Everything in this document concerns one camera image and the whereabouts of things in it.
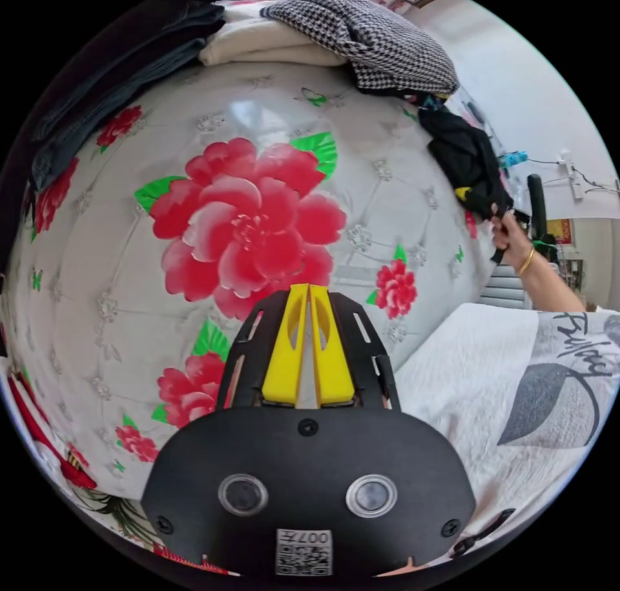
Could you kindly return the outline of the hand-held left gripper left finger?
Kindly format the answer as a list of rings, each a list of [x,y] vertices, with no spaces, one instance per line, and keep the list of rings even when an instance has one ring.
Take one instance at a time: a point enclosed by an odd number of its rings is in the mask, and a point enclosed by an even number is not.
[[[293,284],[285,297],[261,389],[266,404],[294,406],[298,401],[308,297],[308,284]]]

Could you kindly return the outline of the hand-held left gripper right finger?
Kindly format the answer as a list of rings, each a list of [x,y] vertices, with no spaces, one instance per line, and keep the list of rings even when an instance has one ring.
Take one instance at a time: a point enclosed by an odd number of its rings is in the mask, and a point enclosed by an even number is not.
[[[352,405],[355,389],[326,287],[309,286],[316,401]]]

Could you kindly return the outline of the person's right hand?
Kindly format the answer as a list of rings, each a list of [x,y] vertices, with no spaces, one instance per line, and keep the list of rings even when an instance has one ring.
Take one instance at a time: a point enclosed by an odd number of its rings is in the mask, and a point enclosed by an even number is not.
[[[500,215],[496,204],[493,204],[491,209],[493,244],[502,251],[502,263],[511,266],[516,273],[519,273],[531,259],[534,252],[533,245],[513,211],[506,211]]]

